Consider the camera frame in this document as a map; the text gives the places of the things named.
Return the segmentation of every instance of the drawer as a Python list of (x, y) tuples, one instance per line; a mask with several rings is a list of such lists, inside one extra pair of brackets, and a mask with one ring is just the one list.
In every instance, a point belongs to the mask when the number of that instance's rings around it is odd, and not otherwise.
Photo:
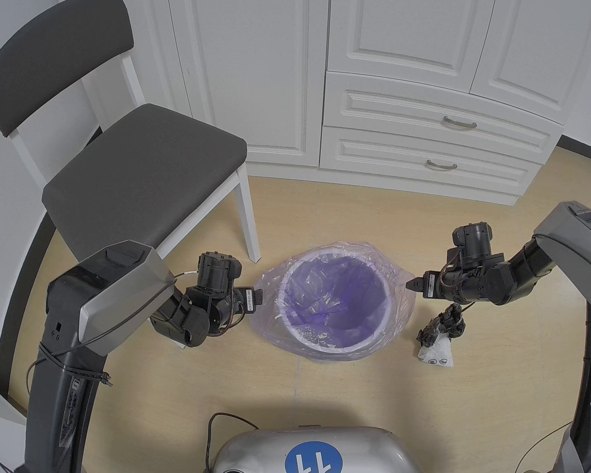
[(324, 125), (447, 142), (545, 163), (562, 125), (459, 91), (338, 72), (326, 73)]
[(523, 194), (541, 165), (409, 135), (324, 126), (320, 167)]

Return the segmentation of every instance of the wooden floor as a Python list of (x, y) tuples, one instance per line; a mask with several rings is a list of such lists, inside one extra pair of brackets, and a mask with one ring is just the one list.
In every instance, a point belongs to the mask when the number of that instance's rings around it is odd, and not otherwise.
[[(205, 250), (243, 263), (238, 285), (288, 256), (336, 240), (368, 241), (416, 275), (440, 269), (451, 232), (487, 221), (506, 258), (559, 201), (591, 207), (591, 161), (556, 149), (514, 207), (417, 193), (250, 178), (262, 259), (246, 256), (234, 197), (226, 198), (166, 258), (197, 268)], [(19, 335), (11, 396), (27, 405), (24, 373), (35, 359), (48, 282), (75, 263), (56, 234)], [(180, 279), (178, 287), (193, 284)], [(273, 347), (244, 322), (181, 350), (144, 324), (109, 356), (114, 387), (101, 386), (84, 464), (90, 472), (203, 470), (211, 414), (239, 414), (261, 428), (366, 425), (393, 431), (425, 472), (512, 473), (534, 442), (573, 417), (582, 370), (585, 305), (558, 270), (520, 301), (476, 304), (452, 343), (454, 368), (417, 359), (418, 330), (447, 304), (417, 299), (406, 329), (353, 363), (320, 365)], [(215, 422), (213, 451), (244, 424)], [(561, 432), (528, 454), (519, 471), (552, 468)]]

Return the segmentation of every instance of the white logo symbol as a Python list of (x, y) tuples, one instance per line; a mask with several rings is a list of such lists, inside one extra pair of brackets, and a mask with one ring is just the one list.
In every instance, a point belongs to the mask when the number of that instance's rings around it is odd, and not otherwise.
[[(304, 464), (302, 464), (302, 454), (297, 454), (295, 457), (295, 461), (297, 462), (297, 473), (311, 473), (310, 466), (307, 469), (304, 469)], [(331, 469), (330, 464), (324, 466), (321, 452), (315, 453), (315, 459), (317, 461), (317, 473), (326, 473), (329, 469)]]

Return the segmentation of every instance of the gray upholstered seat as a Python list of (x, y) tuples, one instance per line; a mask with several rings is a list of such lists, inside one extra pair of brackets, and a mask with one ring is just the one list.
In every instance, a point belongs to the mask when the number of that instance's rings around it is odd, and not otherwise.
[(246, 155), (244, 140), (145, 104), (61, 169), (42, 201), (79, 260), (126, 239), (157, 247)]

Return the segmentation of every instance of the chair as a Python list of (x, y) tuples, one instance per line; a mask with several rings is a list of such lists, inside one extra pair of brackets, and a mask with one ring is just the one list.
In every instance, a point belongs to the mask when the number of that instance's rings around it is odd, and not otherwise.
[[(42, 202), (78, 260), (128, 239), (164, 257), (234, 189), (248, 254), (257, 262), (245, 141), (145, 103), (128, 53), (133, 46), (123, 0), (66, 0), (42, 12), (0, 49), (0, 131), (43, 189)], [(17, 127), (118, 55), (136, 108), (47, 183)]]

